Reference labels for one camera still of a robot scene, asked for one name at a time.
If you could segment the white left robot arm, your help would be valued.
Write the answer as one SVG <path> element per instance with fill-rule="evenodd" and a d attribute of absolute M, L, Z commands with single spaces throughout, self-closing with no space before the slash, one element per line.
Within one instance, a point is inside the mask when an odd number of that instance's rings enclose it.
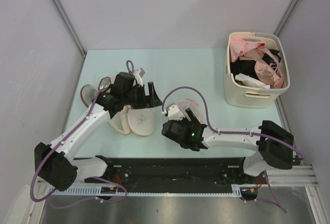
<path fill-rule="evenodd" d="M 142 82 L 144 70 L 120 72 L 113 83 L 95 93 L 82 117 L 66 132 L 49 144 L 39 143 L 34 150 L 35 177 L 40 177 L 55 189 L 65 191 L 75 181 L 97 177 L 107 183 L 114 170 L 101 157 L 76 160 L 75 156 L 89 137 L 103 124 L 120 113 L 125 106 L 147 109 L 162 105 L 153 82 L 148 82 L 149 94 Z"/>

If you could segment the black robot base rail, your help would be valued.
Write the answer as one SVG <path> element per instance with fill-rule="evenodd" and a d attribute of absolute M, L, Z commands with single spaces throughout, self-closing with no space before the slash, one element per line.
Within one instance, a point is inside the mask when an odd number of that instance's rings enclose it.
<path fill-rule="evenodd" d="M 108 168 L 101 177 L 129 188 L 265 184 L 262 174 L 254 177 L 242 172 L 240 158 L 105 158 L 105 161 Z"/>

